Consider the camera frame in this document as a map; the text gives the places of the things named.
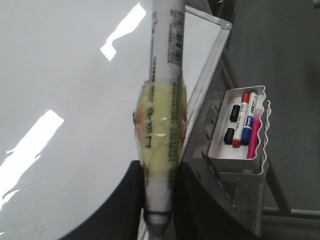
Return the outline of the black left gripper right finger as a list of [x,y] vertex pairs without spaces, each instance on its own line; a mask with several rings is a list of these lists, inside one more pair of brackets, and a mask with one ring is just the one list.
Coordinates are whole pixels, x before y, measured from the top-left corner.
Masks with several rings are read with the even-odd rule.
[[187,163],[175,180],[173,222],[177,240],[259,240],[242,226],[201,185]]

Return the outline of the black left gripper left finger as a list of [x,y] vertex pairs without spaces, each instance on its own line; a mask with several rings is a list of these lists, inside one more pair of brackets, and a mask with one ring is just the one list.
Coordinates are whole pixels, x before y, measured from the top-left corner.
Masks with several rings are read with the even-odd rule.
[[136,240],[144,197],[143,169],[138,160],[133,160],[110,197],[62,239]]

